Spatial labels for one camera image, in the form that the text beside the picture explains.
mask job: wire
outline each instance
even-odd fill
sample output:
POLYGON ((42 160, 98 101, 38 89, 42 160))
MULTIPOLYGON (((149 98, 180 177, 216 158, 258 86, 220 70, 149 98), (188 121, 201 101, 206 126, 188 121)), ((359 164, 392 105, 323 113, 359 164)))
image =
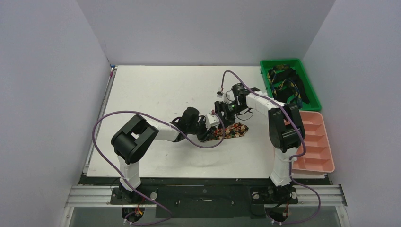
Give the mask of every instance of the wire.
POLYGON ((177 121, 178 119, 180 119, 181 117, 176 117, 176 118, 174 118, 171 122, 175 122, 175 121, 177 121))
POLYGON ((285 202, 289 202, 290 199, 291 199, 291 197, 289 197, 288 200, 280 201, 280 202, 277 203, 277 205, 275 207, 267 208, 267 210, 272 210, 274 208, 277 208, 277 207, 283 205, 285 202))
MULTIPOLYGON (((228 73, 228 72, 231 73, 231 74, 233 74, 233 75, 242 83, 242 85, 243 85, 249 92, 251 92, 252 94, 254 94, 254 95, 256 95, 256 96, 259 96, 259 94, 257 94, 256 92, 252 91, 252 90, 241 80, 241 78, 239 78, 239 76, 236 75, 236 74, 235 74, 233 71, 231 71, 231 70, 226 70, 226 71, 224 71, 224 73, 223 73, 223 78, 222 78, 222 80, 221 80, 221 88, 223 88, 224 77, 225 77, 226 73, 228 73)), ((283 112, 284 116, 287 118, 287 120, 289 121, 289 123, 291 124, 291 126, 294 128, 294 130, 295 130, 296 134, 298 135, 299 139, 301 140, 301 143, 302 143, 302 150, 303 150, 302 153, 292 155, 291 157, 289 157, 289 160, 291 161, 291 160, 292 160, 293 158, 295 158, 295 157, 303 156, 303 155, 306 153, 306 145, 305 145, 304 138, 302 138, 301 133, 299 132, 298 128, 296 127, 296 125, 294 124, 294 122, 293 122, 293 121, 291 120, 291 118, 289 117, 288 113, 284 110, 284 108, 283 108, 282 106, 280 106, 280 104, 278 104, 278 103, 277 103, 275 100, 273 100, 272 98, 269 98, 269 97, 267 97, 267 96, 261 96, 261 98, 264 98, 264 99, 270 101, 271 103, 273 103, 274 105, 276 105, 276 106, 283 112)), ((280 223, 280 222, 277 222, 277 221, 274 221, 274 220, 273 220, 273 222, 278 223, 278 224, 291 225, 291 224, 300 224, 300 223, 304 223, 304 222, 309 221, 310 219, 314 218, 314 217, 319 213, 319 211, 320 211, 321 200, 320 200, 320 196, 319 196, 319 194, 317 193, 317 191, 316 191, 315 189, 313 189, 313 188, 307 186, 307 185, 304 185, 304 184, 301 184, 301 183, 297 182, 296 180, 294 180, 294 179, 292 178, 291 175, 292 175, 292 162, 289 163, 289 176, 290 176, 290 179, 291 179, 295 184, 298 184, 299 186, 305 187, 305 188, 307 188, 307 189, 313 191, 313 192, 316 194, 317 199, 318 199, 318 201, 319 201, 319 202, 318 202, 318 205, 317 205, 317 210, 316 210, 316 212, 313 213, 310 217, 308 217, 308 218, 306 218, 306 219, 304 219, 304 220, 301 220, 301 221, 292 221, 292 222, 280 223)))
POLYGON ((286 208, 284 209, 283 213, 286 212, 286 210, 288 209, 288 206, 289 206, 289 202, 287 202, 287 206, 286 206, 286 208))
POLYGON ((263 214, 255 214, 252 210, 252 202, 249 204, 249 211, 251 212, 252 215, 257 216, 257 217, 266 217, 266 211, 263 214))
POLYGON ((247 120, 249 120, 250 118, 252 118, 253 117, 253 112, 251 111, 251 108, 249 108, 247 111, 245 111, 244 113, 240 113, 240 114, 236 114, 236 116, 237 116, 237 118, 239 119, 239 120, 241 120, 241 121, 247 121, 247 120), (246 113, 251 113, 252 115, 248 118, 248 119, 241 119, 239 116, 241 116, 241 115, 244 115, 244 114, 246 114, 246 113))
POLYGON ((142 211, 140 211, 139 206, 140 206, 140 204, 143 203, 144 201, 145 201, 145 198, 142 197, 142 201, 141 201, 140 203, 138 203, 138 206, 136 207, 136 210, 138 211, 138 213, 139 213, 140 215, 143 215, 143 213, 142 213, 142 211))
POLYGON ((113 72, 114 72, 114 67, 112 68, 111 72, 110 72, 110 77, 113 76, 113 72))
POLYGON ((115 179, 113 180, 113 182, 110 184, 110 190, 111 190, 111 191, 113 191, 113 190, 112 190, 112 185, 113 185, 113 184, 115 183, 115 181, 118 180, 118 179, 119 179, 119 178, 115 178, 115 179))
MULTIPOLYGON (((159 123, 162 123, 162 124, 164 124, 164 125, 170 126, 170 127, 172 127, 173 129, 177 130, 179 133, 181 133, 191 144, 193 144, 193 145, 195 145, 195 146, 197 146, 197 147, 199 147, 199 148, 215 148, 215 147, 217 147, 218 145, 220 145, 220 144, 223 142, 224 137, 226 136, 226 128, 225 128, 225 126, 224 126, 223 121, 221 120, 221 118, 220 118, 214 111, 212 111, 212 114, 214 114, 214 115, 220 120, 221 127, 223 128, 223 137, 221 137, 221 140, 220 140, 217 144, 207 147, 207 146, 202 146, 202 145, 196 144, 196 143, 193 142, 190 138, 188 138, 187 135, 185 135, 181 130, 179 130, 179 129, 178 129, 177 127, 175 127, 174 125, 171 125, 171 124, 169 124, 169 123, 166 123, 166 122, 164 122, 164 121, 162 121, 162 120, 159 120, 159 119, 157 119, 157 118, 155 118, 155 117, 152 117, 152 116, 150 116, 149 114, 142 113, 142 112, 138 112, 138 111, 122 110, 122 111, 111 112, 111 113, 108 113, 108 114, 104 115, 103 117, 99 118, 99 120, 97 120, 97 122, 96 122, 95 125, 93 126, 93 129, 92 129, 92 142, 93 142, 93 146, 96 148, 96 150, 98 151, 98 153, 100 154, 100 156, 101 156, 109 165, 111 165, 111 166, 118 172, 118 174, 121 176, 121 179, 123 179, 124 182, 125 182, 134 192, 136 192, 136 193, 139 194, 140 196, 144 197, 144 198, 147 199, 148 201, 151 201, 151 202, 154 203, 155 205, 160 206, 162 209, 164 209, 165 211, 167 211, 167 212, 170 214, 169 217, 167 217, 167 218, 165 218, 165 219, 162 219, 162 220, 158 220, 158 221, 154 221, 154 222, 150 222, 150 223, 143 223, 143 224, 137 224, 137 223, 132 223, 132 224, 135 225, 135 226, 149 226, 149 225, 158 224, 158 223, 167 221, 167 220, 169 220, 169 219, 173 216, 173 213, 172 213, 169 209, 167 209, 165 206, 163 206, 162 204, 158 203, 158 202, 155 201, 155 200, 150 199, 148 196, 144 195, 143 193, 141 193, 140 191, 138 191, 137 189, 135 189, 135 188, 127 181, 127 179, 125 179, 124 174, 123 174, 123 173, 122 173, 122 172, 121 172, 121 171, 120 171, 120 170, 119 170, 104 154, 103 154, 103 152, 100 151, 99 146, 98 146, 97 143, 96 143, 96 136, 95 136, 95 134, 96 134, 96 128, 97 128, 98 124, 99 124, 104 118, 106 118, 106 117, 109 117, 109 116, 115 115, 115 114, 123 114, 123 113, 140 114, 140 115, 143 115, 143 116, 145 116, 145 117, 148 117, 148 118, 150 118, 150 119, 152 119, 152 120, 155 120, 155 121, 157 121, 157 122, 159 122, 159 123)), ((125 216, 124 220, 127 220, 127 218, 128 218, 130 215, 134 214, 134 213, 135 213, 135 212, 131 212, 131 213, 127 214, 127 215, 125 216)))
POLYGON ((226 99, 228 100, 228 101, 230 101, 230 102, 233 102, 234 100, 230 100, 228 97, 227 97, 227 92, 225 93, 226 94, 226 99))

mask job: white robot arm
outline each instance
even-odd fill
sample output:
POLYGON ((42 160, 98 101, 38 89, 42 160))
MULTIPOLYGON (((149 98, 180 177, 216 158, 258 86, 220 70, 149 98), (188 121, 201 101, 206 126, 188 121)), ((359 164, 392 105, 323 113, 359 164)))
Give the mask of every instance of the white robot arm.
MULTIPOLYGON (((235 115, 245 109, 251 108, 269 119, 269 136, 275 147, 275 158, 273 172, 270 175, 271 181, 277 186, 285 186, 291 183, 289 176, 289 158, 296 154, 300 146, 299 137, 290 125, 285 125, 285 117, 271 101, 261 98, 266 96, 255 89, 257 95, 247 91, 241 83, 233 86, 235 101, 230 101, 224 94, 223 102, 215 102, 215 114, 218 114, 224 125, 231 125, 235 122, 235 115)), ((298 107, 275 101, 287 111, 292 121, 297 125, 299 131, 305 137, 305 130, 302 125, 298 107)), ((220 120, 213 114, 201 116, 199 111, 188 107, 182 117, 171 122, 172 125, 183 131, 185 134, 196 134, 200 141, 210 138, 211 132, 220 125, 220 120)), ((139 160, 154 140, 167 140, 179 142, 184 139, 176 129, 159 124, 148 122, 140 115, 135 115, 118 131, 112 139, 115 153, 119 156, 120 169, 126 180, 134 187, 140 185, 139 160)), ((132 191, 123 179, 120 179, 122 186, 132 191)))

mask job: green plastic bin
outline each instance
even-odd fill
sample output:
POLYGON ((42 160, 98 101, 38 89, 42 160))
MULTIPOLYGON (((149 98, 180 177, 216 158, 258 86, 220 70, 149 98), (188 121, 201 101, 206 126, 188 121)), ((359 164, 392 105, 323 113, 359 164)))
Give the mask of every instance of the green plastic bin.
POLYGON ((263 81, 266 86, 267 94, 269 95, 269 97, 273 97, 273 94, 271 92, 271 83, 267 79, 267 72, 274 66, 282 64, 290 65, 291 68, 295 69, 304 84, 305 92, 309 98, 310 103, 309 104, 303 103, 301 110, 320 111, 322 106, 320 105, 320 102, 317 99, 317 95, 314 92, 314 89, 312 87, 311 82, 309 81, 309 78, 305 72, 304 67, 302 66, 301 60, 299 60, 298 58, 261 61, 263 81))

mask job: colorful fabric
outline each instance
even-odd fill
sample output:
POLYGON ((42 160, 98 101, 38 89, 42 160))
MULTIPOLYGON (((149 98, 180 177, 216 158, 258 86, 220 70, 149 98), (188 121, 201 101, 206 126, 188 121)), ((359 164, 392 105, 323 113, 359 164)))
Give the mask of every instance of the colorful fabric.
MULTIPOLYGON (((241 123, 234 123, 230 126, 226 127, 226 137, 225 139, 229 138, 236 138, 236 137, 241 137, 244 136, 245 133, 248 131, 248 126, 241 124, 241 123)), ((212 133, 213 138, 209 139, 210 140, 221 140, 223 137, 223 130, 222 129, 215 129, 212 133)))
POLYGON ((277 70, 288 70, 289 68, 290 68, 289 65, 276 65, 276 66, 273 67, 273 70, 274 71, 277 71, 277 70))

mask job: white table surface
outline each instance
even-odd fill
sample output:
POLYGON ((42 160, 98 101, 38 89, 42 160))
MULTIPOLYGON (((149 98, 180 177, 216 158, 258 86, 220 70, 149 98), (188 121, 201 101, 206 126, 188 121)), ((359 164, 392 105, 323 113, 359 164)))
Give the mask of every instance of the white table surface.
MULTIPOLYGON (((118 66, 105 114, 135 110, 164 121, 181 116, 189 107, 200 114, 214 108, 216 92, 225 70, 232 70, 249 87, 265 91, 260 67, 227 66, 118 66)), ((238 83, 226 74, 224 90, 238 83)), ((112 136, 132 117, 123 113, 103 120, 97 143, 117 166, 117 155, 110 144, 112 136)), ((268 120, 255 112, 242 122, 249 127, 245 136, 224 140, 216 148, 201 149, 187 140, 179 143, 154 141, 140 160, 141 177, 188 178, 268 178, 272 172, 274 150, 269 140, 268 120)), ((200 143, 196 136, 191 139, 200 143)), ((217 141, 202 143, 209 146, 217 141)), ((117 177, 117 172, 94 150, 87 176, 117 177)), ((324 175, 295 174, 296 178, 323 178, 324 175)))

